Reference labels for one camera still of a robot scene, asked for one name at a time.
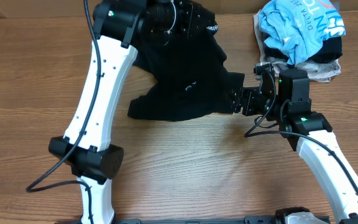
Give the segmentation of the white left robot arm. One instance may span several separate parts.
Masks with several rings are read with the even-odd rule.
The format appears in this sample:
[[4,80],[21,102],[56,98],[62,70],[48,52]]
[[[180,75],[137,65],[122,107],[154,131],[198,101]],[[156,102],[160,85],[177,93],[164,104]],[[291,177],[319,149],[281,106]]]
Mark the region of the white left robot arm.
[[114,112],[140,41],[189,37],[193,3],[189,1],[102,1],[88,20],[91,62],[74,117],[48,150],[71,167],[80,185],[79,223],[113,223],[112,180],[124,156],[111,143]]

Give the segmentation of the black t-shirt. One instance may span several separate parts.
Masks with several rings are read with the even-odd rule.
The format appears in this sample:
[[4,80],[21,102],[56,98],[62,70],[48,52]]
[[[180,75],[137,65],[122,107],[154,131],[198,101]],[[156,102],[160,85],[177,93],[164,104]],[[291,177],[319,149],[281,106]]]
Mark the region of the black t-shirt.
[[134,62],[151,73],[156,84],[130,102],[128,117],[185,121],[211,113],[233,114],[245,75],[229,72],[214,38],[215,14],[194,1],[176,1],[177,23],[171,34],[141,40]]

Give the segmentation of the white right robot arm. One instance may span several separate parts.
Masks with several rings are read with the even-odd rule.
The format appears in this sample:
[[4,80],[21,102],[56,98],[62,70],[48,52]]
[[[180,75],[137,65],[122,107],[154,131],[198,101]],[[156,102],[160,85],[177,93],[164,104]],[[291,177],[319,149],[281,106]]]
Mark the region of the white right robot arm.
[[358,176],[342,153],[333,128],[321,113],[312,111],[310,79],[304,70],[287,69],[275,77],[271,65],[256,66],[260,84],[241,88],[235,111],[256,116],[274,126],[250,128],[245,136],[279,134],[308,165],[322,188],[337,223],[358,223]]

